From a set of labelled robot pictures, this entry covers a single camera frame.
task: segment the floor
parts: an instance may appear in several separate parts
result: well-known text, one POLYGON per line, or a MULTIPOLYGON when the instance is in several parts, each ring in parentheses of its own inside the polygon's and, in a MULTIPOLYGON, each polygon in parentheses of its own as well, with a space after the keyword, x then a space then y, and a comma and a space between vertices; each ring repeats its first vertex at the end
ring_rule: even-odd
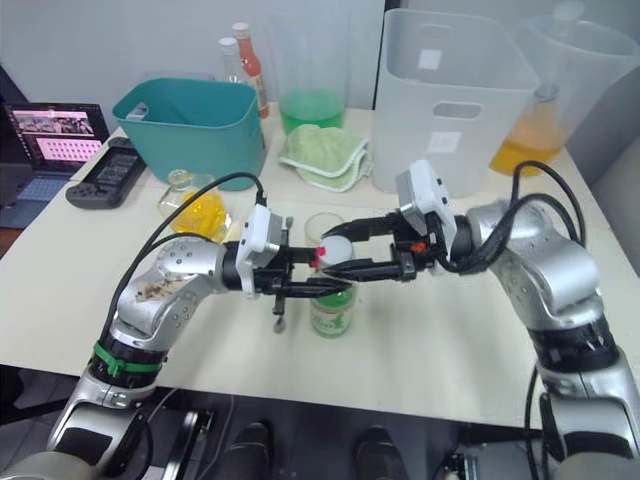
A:
MULTIPOLYGON (((26 407, 67 397, 77 381, 46 372, 22 370, 24 393, 16 402, 26 407)), ((155 443, 152 468, 145 479, 162 477, 169 451, 184 417, 176 403, 185 395, 176 395, 167 402, 152 422, 155 443)), ((209 435, 200 435, 188 466, 185 480, 195 480, 206 468, 217 448, 222 425, 229 413, 231 397, 215 394, 188 394, 188 400, 198 408, 218 414, 209 435)), ((279 400, 234 397, 234 409, 225 445, 249 422, 269 419, 276 430, 276 460, 274 479, 339 480, 355 478, 351 451, 358 434, 373 424, 383 425, 404 458, 411 479, 430 479, 444 452, 456 444, 459 424, 443 420, 406 415, 329 407, 279 400)), ((57 413, 33 420, 0 427, 0 471, 27 455, 41 451, 55 423, 57 413)), ((517 443, 470 447, 469 453, 479 459, 478 480, 526 478, 526 456, 517 443)), ((144 461, 141 446, 129 469, 119 479, 136 478, 144 461)))

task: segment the table surface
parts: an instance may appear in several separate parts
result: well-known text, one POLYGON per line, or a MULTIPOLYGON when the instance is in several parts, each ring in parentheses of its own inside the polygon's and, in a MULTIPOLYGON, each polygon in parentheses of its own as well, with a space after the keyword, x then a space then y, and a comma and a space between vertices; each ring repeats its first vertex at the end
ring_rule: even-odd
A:
MULTIPOLYGON (((369 136, 371 120, 371 111, 349 110, 345 128, 369 136)), ((317 212, 332 211, 350 220, 397 207, 396 196, 376 190, 369 179, 343 194, 307 186, 277 163, 284 139, 277 116, 263 128, 269 154, 260 178, 272 211, 295 218, 292 244, 304 244, 304 223, 317 212)), ((638 381, 640 280, 566 151, 553 166, 583 206, 607 317, 638 381)), ((453 208, 463 213, 506 196, 510 183, 490 171, 482 192, 454 199, 453 208)), ((82 372, 118 279, 162 220, 156 202, 165 188, 146 171, 124 204, 107 211, 77 209, 65 200, 64 190, 56 196, 0 260, 0 363, 82 372)), ((523 180, 522 191, 561 198, 543 176, 523 180)), ((250 211, 253 196, 253 190, 224 193, 236 220, 250 211)), ((234 222, 231 238, 239 236, 241 223, 234 222)), ((358 245, 357 253, 382 259, 388 243, 376 239, 358 245)), ((307 273, 299 268, 296 277, 307 273)), ((490 273, 424 274, 410 284, 362 284, 352 326, 333 340, 314 333, 305 300, 289 300, 287 328, 280 335, 272 333, 272 304, 270 297, 248 301, 240 293, 208 297, 172 349, 158 383, 522 425, 535 355, 526 329, 490 273)), ((534 411, 533 424, 539 425, 534 411)))

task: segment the glass beaker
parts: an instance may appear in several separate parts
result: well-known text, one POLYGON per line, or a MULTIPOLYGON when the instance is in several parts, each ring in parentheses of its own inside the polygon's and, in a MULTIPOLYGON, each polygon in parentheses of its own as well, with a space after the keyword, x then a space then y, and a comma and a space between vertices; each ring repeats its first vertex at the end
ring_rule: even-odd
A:
POLYGON ((341 127, 349 76, 349 8, 339 0, 274 0, 269 43, 285 133, 341 127))
MULTIPOLYGON (((168 177, 171 186, 158 201, 158 210, 167 218, 194 193, 213 180, 212 175, 204 173, 172 170, 168 177)), ((202 195, 171 222, 171 228, 177 233, 199 233, 218 243, 224 241, 230 226, 231 217, 217 189, 209 190, 202 195)))
MULTIPOLYGON (((636 42, 581 20, 580 6, 564 2, 553 15, 517 28, 516 43, 541 83, 494 157, 494 170, 511 175, 524 160, 552 160, 607 88, 640 64, 636 42)), ((522 174, 539 172, 525 168, 522 174)))

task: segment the yellow liquid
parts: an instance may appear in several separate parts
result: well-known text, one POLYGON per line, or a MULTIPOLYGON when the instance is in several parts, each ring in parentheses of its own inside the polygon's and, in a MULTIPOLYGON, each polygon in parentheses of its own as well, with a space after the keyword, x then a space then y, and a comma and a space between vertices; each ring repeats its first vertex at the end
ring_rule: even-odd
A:
MULTIPOLYGON (((192 195, 193 193, 185 194, 182 201, 187 201, 192 195)), ((224 209, 220 196, 205 193, 173 221, 171 228, 178 233, 199 233, 220 243, 224 241, 229 225, 231 217, 224 209)))
MULTIPOLYGON (((562 145, 551 149, 540 150, 505 140, 500 150, 498 150, 498 153, 493 157, 491 168, 500 173, 513 175, 513 170, 516 166, 525 160, 538 160, 539 162, 549 163, 560 150, 562 150, 562 145)), ((539 174, 540 169, 532 167, 523 168, 521 173, 521 175, 525 177, 539 174)))

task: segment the black shoe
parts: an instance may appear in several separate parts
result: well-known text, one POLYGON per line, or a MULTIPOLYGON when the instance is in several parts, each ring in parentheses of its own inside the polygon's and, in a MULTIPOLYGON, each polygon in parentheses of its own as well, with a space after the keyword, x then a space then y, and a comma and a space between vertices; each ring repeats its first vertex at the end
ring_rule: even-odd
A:
POLYGON ((215 475, 226 480, 267 480, 274 455, 273 428, 266 420, 250 423, 220 458, 215 475))
POLYGON ((379 425, 360 435, 355 461, 358 480, 409 480, 400 452, 379 425))

